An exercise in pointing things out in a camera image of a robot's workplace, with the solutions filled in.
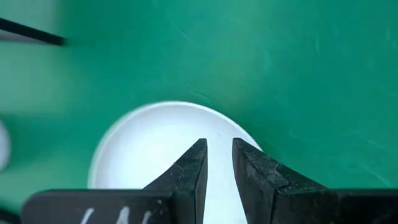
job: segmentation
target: white plastic disc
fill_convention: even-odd
[[[0,171],[8,164],[11,153],[10,137],[6,127],[0,121]]]
[[[246,223],[232,163],[232,139],[258,144],[234,121],[204,106],[169,101],[123,116],[101,140],[89,188],[141,189],[163,174],[199,138],[207,138],[204,224]]]

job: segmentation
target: white circular object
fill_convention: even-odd
[[[232,140],[258,144],[234,121],[193,103],[169,101],[138,108],[104,135],[91,162],[88,186],[142,189],[199,138],[208,143],[204,224],[247,223],[232,163]]]
[[[11,153],[10,137],[6,127],[0,121],[0,171],[8,164]]]

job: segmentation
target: black metal jaw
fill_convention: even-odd
[[[398,223],[396,190],[332,190],[233,140],[236,184],[249,224]]]
[[[332,190],[233,139],[233,169],[248,224],[398,223],[396,190]],[[197,141],[143,190],[52,190],[22,209],[23,224],[201,224],[207,144]]]
[[[143,190],[49,190],[22,208],[25,224],[203,223],[207,143],[199,139]]]

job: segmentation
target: green cutting mat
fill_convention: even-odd
[[[397,187],[397,15],[394,0],[2,0],[0,17],[70,43],[0,42],[0,205],[85,187],[107,128],[162,100],[226,114],[329,187]]]

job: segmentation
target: scratch on mat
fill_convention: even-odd
[[[195,43],[193,40],[191,40],[186,33],[184,33],[180,28],[178,28],[170,19],[167,19],[169,23],[171,23],[174,28],[189,42],[194,44],[195,46],[199,47],[197,43]]]
[[[392,184],[386,180],[384,177],[380,176],[378,173],[374,172],[372,169],[370,169],[368,166],[366,165],[361,165],[361,167],[368,171],[370,174],[372,174],[373,176],[375,176],[375,178],[379,179],[385,186],[387,187],[392,187]]]

